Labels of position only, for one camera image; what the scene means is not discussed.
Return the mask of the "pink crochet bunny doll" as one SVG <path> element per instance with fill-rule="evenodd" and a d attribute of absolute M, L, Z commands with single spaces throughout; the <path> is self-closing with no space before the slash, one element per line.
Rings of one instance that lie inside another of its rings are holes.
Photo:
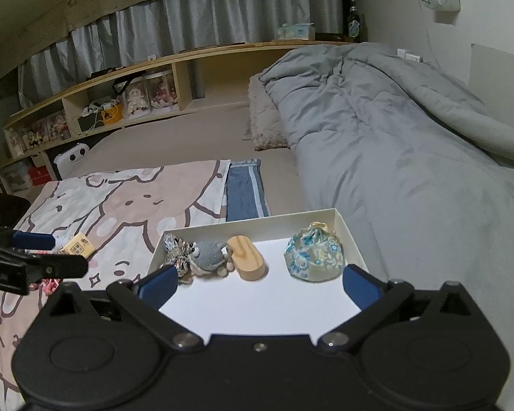
<path fill-rule="evenodd" d="M 29 290 L 30 291 L 39 290 L 46 297 L 49 297 L 56 291 L 56 289 L 61 285 L 61 283 L 62 283 L 61 279 L 43 279 L 39 282 L 30 284 Z"/>

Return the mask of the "small yellow paper box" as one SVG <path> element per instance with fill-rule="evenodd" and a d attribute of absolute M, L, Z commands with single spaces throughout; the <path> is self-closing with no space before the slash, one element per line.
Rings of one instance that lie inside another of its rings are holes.
<path fill-rule="evenodd" d="M 65 243 L 59 252 L 61 254 L 82 256 L 88 260 L 95 253 L 95 247 L 85 234 L 78 233 Z"/>

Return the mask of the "blue floral drawstring pouch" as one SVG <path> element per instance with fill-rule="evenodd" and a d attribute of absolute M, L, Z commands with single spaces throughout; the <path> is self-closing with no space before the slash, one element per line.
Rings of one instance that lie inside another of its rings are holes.
<path fill-rule="evenodd" d="M 292 277 L 310 283 L 336 279 L 345 267 L 342 242 L 320 222 L 311 223 L 291 237 L 284 260 Z"/>

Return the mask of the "grey crochet frog toy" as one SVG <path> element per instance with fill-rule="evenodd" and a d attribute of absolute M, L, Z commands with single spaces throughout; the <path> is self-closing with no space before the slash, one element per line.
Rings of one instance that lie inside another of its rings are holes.
<path fill-rule="evenodd" d="M 235 270 L 231 247 L 225 241 L 204 239 L 194 242 L 188 260 L 195 276 L 227 277 Z"/>

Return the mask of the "wooden block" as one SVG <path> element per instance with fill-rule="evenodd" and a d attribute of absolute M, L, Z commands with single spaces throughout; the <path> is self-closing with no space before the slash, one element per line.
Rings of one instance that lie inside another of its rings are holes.
<path fill-rule="evenodd" d="M 233 236 L 227 241 L 231 258 L 239 276 L 246 281 L 257 281 L 265 276 L 265 259 L 246 236 Z"/>

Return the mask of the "red box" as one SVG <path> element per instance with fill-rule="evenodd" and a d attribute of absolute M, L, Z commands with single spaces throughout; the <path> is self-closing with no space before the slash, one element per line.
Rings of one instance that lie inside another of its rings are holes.
<path fill-rule="evenodd" d="M 42 167 L 31 167 L 28 170 L 30 182 L 34 187 L 45 185 L 52 180 L 47 168 Z"/>

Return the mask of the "cartoon bunny blanket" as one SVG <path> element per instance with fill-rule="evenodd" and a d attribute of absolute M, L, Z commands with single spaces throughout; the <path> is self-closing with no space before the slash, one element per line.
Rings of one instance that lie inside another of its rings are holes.
<path fill-rule="evenodd" d="M 84 235 L 94 246 L 84 290 L 146 275 L 164 231 L 224 221 L 227 160 L 93 173 L 46 184 L 17 223 L 25 232 L 51 234 L 62 247 Z M 0 291 L 0 410 L 16 410 L 23 398 L 11 361 L 20 339 L 43 308 L 43 286 L 29 295 Z"/>

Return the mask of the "grey quilted duvet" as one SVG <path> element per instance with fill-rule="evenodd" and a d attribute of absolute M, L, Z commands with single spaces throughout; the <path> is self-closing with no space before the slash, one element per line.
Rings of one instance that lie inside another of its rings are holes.
<path fill-rule="evenodd" d="M 339 211 L 373 276 L 465 285 L 510 354 L 514 410 L 514 128 L 379 43 L 301 47 L 260 79 L 308 206 Z"/>

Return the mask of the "blue striped cloth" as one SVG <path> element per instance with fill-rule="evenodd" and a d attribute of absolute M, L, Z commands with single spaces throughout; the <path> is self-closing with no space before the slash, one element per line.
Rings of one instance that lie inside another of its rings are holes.
<path fill-rule="evenodd" d="M 225 186 L 228 222 L 270 215 L 260 170 L 259 159 L 231 162 Z"/>

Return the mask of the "black storage box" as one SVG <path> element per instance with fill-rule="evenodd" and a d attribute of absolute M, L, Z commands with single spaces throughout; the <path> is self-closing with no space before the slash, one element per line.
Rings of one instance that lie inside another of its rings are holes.
<path fill-rule="evenodd" d="M 78 117 L 78 126 L 82 133 L 87 133 L 103 126 L 100 114 L 89 114 Z"/>

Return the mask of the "white doll in case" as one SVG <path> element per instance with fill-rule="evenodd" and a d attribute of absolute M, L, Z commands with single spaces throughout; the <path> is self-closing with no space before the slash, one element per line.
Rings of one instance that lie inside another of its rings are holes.
<path fill-rule="evenodd" d="M 145 116 L 151 111 L 146 82 L 143 78 L 134 79 L 124 92 L 125 108 L 130 119 Z"/>

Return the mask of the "pink doll in case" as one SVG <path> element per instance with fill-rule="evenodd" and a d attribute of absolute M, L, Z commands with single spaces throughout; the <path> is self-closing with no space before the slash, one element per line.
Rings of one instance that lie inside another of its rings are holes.
<path fill-rule="evenodd" d="M 152 110 L 170 112 L 178 108 L 172 71 L 152 73 L 146 76 L 146 83 Z"/>

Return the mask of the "wooden headboard shelf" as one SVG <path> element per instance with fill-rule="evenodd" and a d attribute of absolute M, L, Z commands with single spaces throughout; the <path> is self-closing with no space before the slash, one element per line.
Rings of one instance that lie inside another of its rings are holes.
<path fill-rule="evenodd" d="M 36 105 L 14 114 L 3 127 L 11 157 L 0 164 L 0 179 L 5 190 L 13 190 L 3 172 L 18 161 L 32 161 L 37 167 L 44 165 L 48 174 L 56 180 L 52 166 L 51 150 L 71 142 L 81 142 L 91 136 L 124 129 L 139 123 L 151 123 L 179 115 L 216 107 L 239 107 L 248 104 L 249 77 L 264 70 L 286 52 L 298 47 L 315 46 L 316 41 L 280 40 L 261 43 L 236 43 L 222 47 L 206 47 L 180 54 L 148 60 L 136 65 L 108 72 L 47 98 Z M 168 110 L 153 111 L 142 117 L 127 114 L 116 123 L 92 126 L 82 130 L 79 120 L 82 111 L 100 98 L 113 98 L 115 87 L 121 83 L 143 80 L 146 76 L 165 73 L 172 83 L 177 103 Z M 65 140 L 53 139 L 22 154 L 14 151 L 11 134 L 61 110 L 65 115 L 70 136 Z"/>

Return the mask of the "tissue box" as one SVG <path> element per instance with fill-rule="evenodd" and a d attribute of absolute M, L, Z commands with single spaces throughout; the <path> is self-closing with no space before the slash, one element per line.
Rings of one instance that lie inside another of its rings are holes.
<path fill-rule="evenodd" d="M 303 40 L 313 41 L 316 38 L 316 30 L 313 23 L 284 23 L 277 28 L 278 40 Z"/>

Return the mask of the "grey curtain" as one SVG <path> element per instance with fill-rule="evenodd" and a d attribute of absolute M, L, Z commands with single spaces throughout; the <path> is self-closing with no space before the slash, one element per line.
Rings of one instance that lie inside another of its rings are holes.
<path fill-rule="evenodd" d="M 342 0 L 152 0 L 69 33 L 17 69 L 22 108 L 77 85 L 94 72 L 185 50 L 274 40 L 283 24 L 343 30 Z"/>

